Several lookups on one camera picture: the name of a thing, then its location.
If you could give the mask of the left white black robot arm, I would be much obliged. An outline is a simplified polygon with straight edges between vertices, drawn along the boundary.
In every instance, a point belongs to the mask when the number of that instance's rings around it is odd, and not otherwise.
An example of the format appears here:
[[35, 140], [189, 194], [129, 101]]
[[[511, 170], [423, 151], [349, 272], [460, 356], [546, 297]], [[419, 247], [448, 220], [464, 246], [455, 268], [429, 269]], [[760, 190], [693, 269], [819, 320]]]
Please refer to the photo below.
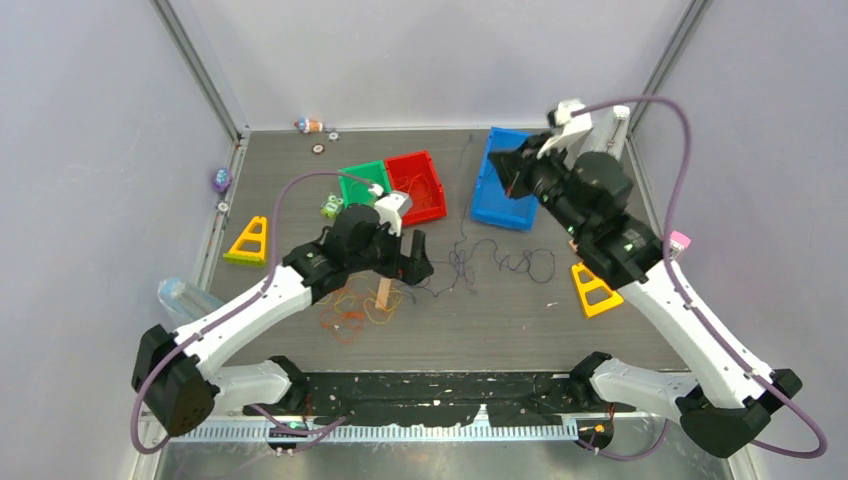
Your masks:
[[168, 332], [161, 325], [140, 340], [134, 390], [171, 437], [183, 436], [213, 414], [248, 405], [298, 412], [308, 393], [306, 376], [287, 357], [228, 366], [227, 361], [278, 322], [344, 287], [364, 271], [417, 285], [434, 268], [426, 234], [415, 229], [409, 254], [388, 215], [356, 204], [321, 237], [295, 247], [257, 285], [192, 323]]

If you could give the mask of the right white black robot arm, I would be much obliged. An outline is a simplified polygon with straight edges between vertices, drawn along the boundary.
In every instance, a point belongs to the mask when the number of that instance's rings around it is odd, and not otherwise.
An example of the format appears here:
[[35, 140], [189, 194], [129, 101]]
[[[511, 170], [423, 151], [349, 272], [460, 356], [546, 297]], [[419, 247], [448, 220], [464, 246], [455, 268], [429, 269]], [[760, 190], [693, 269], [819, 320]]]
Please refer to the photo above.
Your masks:
[[633, 406], [678, 424], [703, 451], [732, 456], [800, 391], [800, 378], [767, 369], [759, 383], [738, 364], [741, 345], [716, 340], [717, 318], [698, 305], [677, 263], [664, 260], [653, 230], [627, 212], [633, 183], [614, 156], [587, 152], [567, 167], [560, 153], [538, 153], [543, 142], [534, 135], [489, 154], [505, 195], [536, 198], [573, 238], [582, 263], [641, 312], [687, 366], [681, 375], [661, 373], [595, 352], [571, 371], [572, 400], [589, 411], [605, 402]]

